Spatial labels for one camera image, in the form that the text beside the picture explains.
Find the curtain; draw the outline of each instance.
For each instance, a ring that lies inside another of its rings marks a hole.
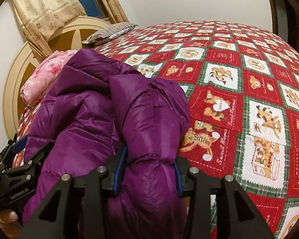
[[[119,0],[101,0],[109,14],[112,23],[128,22]]]
[[[52,54],[47,41],[77,16],[86,16],[79,0],[13,0],[15,13],[36,58]]]

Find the human thumb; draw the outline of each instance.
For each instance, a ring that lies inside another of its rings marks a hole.
[[[11,224],[18,221],[17,214],[10,209],[0,212],[0,225]]]

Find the pillow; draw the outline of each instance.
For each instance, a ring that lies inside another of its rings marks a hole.
[[[133,30],[137,24],[134,23],[115,23],[107,28],[96,31],[91,36],[89,36],[85,41],[82,41],[83,44],[92,44],[101,45],[106,42],[109,42],[113,39],[122,36],[123,34]]]

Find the jacket sleeve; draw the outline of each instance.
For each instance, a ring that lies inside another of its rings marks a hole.
[[[142,75],[112,76],[109,84],[115,124],[128,147],[122,190],[108,204],[113,237],[182,238],[186,204],[172,164],[189,126],[185,94],[174,82]]]

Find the human hand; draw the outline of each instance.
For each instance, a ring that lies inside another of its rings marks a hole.
[[[17,222],[18,216],[12,210],[0,212],[0,228],[10,239],[16,239],[21,233],[21,225]]]

